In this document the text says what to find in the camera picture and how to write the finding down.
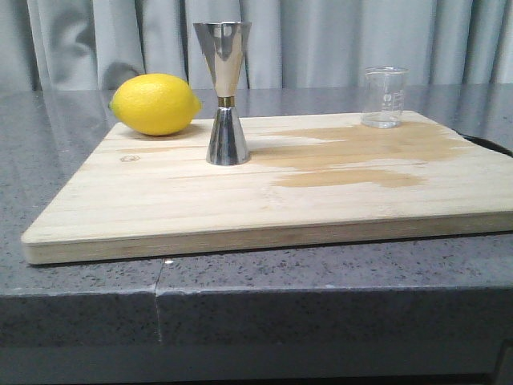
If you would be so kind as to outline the small glass beaker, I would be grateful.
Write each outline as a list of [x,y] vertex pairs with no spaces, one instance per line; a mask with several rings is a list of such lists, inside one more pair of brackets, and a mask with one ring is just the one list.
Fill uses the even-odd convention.
[[365,69],[362,124],[373,128],[395,128],[401,124],[408,73],[404,67]]

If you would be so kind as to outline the steel double jigger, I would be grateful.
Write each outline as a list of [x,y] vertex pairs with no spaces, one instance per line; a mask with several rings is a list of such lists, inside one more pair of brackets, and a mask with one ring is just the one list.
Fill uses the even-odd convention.
[[250,22],[194,24],[218,102],[206,156],[210,164],[230,166],[250,159],[235,96],[251,26]]

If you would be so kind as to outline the wooden cutting board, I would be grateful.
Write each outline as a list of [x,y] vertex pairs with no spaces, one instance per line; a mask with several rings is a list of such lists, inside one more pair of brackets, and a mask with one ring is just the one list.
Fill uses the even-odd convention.
[[22,235],[31,264],[491,233],[512,228],[512,159],[408,111],[252,117],[237,166],[212,121],[150,137],[116,124]]

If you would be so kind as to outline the yellow lemon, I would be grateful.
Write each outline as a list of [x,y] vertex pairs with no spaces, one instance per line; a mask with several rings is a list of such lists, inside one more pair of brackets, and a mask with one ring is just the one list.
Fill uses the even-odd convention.
[[185,129],[202,103],[186,81],[154,73],[121,84],[109,108],[120,122],[139,133],[166,136]]

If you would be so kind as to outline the grey curtain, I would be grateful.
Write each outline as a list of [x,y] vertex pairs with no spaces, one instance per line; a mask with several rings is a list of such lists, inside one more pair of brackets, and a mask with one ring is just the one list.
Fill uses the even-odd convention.
[[194,24],[252,27],[242,88],[510,83],[509,1],[4,1],[1,89],[107,90],[163,72],[209,88]]

